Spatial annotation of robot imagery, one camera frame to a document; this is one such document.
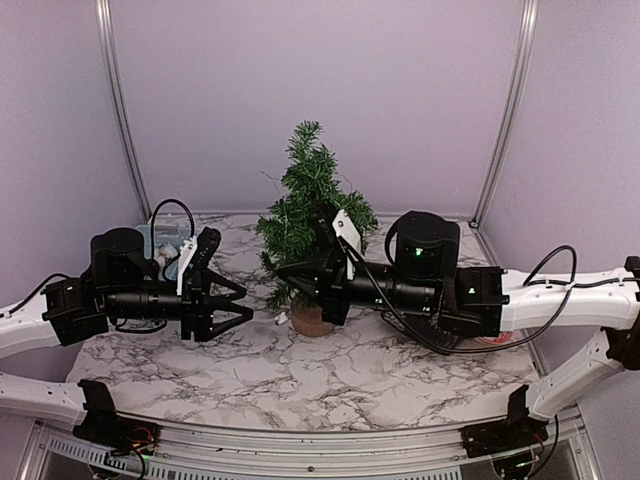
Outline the small green christmas tree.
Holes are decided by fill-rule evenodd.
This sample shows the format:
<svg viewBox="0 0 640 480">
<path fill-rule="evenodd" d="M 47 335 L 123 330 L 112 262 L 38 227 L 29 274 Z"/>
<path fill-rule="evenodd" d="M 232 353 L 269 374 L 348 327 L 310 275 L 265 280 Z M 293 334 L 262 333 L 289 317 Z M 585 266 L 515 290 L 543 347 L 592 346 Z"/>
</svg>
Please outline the small green christmas tree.
<svg viewBox="0 0 640 480">
<path fill-rule="evenodd" d="M 291 164 L 281 178 L 288 193 L 271 205 L 269 215 L 257 223 L 256 233 L 264 242 L 261 264 L 272 279 L 277 268 L 320 252 L 310 215 L 322 202 L 348 213 L 360 232 L 363 247 L 367 246 L 367 237 L 378 229 L 377 217 L 363 194 L 341 190 L 338 162 L 321 142 L 322 132 L 321 124 L 311 120 L 294 128 L 287 146 Z"/>
</svg>

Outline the clear string ornament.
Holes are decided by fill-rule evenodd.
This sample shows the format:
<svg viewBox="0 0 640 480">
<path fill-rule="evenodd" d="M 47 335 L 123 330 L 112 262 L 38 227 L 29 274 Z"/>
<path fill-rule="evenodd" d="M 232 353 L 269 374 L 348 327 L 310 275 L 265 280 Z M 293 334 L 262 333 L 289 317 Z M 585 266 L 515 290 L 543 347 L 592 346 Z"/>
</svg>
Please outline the clear string ornament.
<svg viewBox="0 0 640 480">
<path fill-rule="evenodd" d="M 318 329 L 321 334 L 324 334 L 326 331 L 332 330 L 336 325 L 325 323 L 322 320 L 322 309 L 319 306 L 310 309 L 296 308 L 289 304 L 285 305 L 284 307 L 277 307 L 277 269 L 276 277 L 274 279 L 271 278 L 274 281 L 274 289 L 267 297 L 267 306 L 276 313 L 274 323 L 277 326 L 281 326 L 285 322 L 290 322 L 292 324 L 298 323 L 301 324 L 304 328 L 310 327 L 312 329 Z M 313 293 L 315 293 L 315 282 L 313 277 L 298 278 L 308 279 L 311 283 L 311 290 Z"/>
</svg>

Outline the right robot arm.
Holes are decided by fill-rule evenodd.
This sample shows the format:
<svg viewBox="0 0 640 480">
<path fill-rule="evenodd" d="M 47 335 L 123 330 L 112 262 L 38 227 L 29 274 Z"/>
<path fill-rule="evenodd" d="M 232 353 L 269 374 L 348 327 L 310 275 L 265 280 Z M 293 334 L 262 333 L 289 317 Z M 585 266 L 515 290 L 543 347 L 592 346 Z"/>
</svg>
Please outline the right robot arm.
<svg viewBox="0 0 640 480">
<path fill-rule="evenodd" d="M 560 279 L 538 272 L 458 263 L 459 226 L 438 215 L 411 211 L 389 229 L 385 263 L 360 253 L 360 235 L 344 211 L 319 209 L 311 217 L 317 247 L 310 257 L 275 268 L 276 277 L 302 292 L 325 322 L 341 325 L 354 306 L 377 307 L 397 330 L 452 354 L 448 338 L 496 337 L 524 331 L 535 339 L 552 326 L 591 325 L 592 339 L 539 381 L 509 397 L 495 438 L 515 448 L 536 424 L 599 382 L 639 367 L 639 260 L 598 274 L 571 270 Z"/>
</svg>

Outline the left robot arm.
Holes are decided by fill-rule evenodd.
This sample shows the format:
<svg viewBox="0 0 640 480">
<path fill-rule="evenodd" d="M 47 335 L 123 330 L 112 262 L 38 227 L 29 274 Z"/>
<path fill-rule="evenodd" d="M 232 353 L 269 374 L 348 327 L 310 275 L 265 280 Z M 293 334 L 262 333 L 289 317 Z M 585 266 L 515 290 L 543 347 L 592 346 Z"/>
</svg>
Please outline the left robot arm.
<svg viewBox="0 0 640 480">
<path fill-rule="evenodd" d="M 1 311 L 1 355 L 70 346 L 106 334 L 120 320 L 174 321 L 184 340 L 208 342 L 253 317 L 240 305 L 246 290 L 212 271 L 221 237 L 205 228 L 186 240 L 174 282 L 163 281 L 145 254 L 144 235 L 115 228 L 92 238 L 90 264 L 78 277 L 54 274 L 24 300 Z M 125 438 L 108 387 L 96 381 L 54 383 L 1 376 L 1 409 L 87 426 L 106 445 Z"/>
</svg>

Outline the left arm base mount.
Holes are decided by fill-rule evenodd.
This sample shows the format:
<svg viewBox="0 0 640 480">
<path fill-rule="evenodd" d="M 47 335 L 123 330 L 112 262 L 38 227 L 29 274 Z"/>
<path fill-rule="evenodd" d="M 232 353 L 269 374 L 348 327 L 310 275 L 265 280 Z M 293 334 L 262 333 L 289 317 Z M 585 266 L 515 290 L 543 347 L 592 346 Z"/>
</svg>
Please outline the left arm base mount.
<svg viewBox="0 0 640 480">
<path fill-rule="evenodd" d="M 107 413 L 89 412 L 73 427 L 75 437 L 109 447 L 113 456 L 152 452 L 159 433 L 156 423 Z"/>
</svg>

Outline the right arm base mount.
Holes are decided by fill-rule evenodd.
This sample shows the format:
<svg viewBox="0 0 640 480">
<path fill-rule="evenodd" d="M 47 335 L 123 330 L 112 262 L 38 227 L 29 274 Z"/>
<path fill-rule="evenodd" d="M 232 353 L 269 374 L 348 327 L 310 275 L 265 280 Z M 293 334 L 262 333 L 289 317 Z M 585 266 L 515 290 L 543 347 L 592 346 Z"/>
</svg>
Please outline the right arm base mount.
<svg viewBox="0 0 640 480">
<path fill-rule="evenodd" d="M 469 458 L 499 454 L 547 440 L 547 425 L 530 419 L 513 424 L 503 419 L 469 425 L 461 429 L 462 444 Z"/>
</svg>

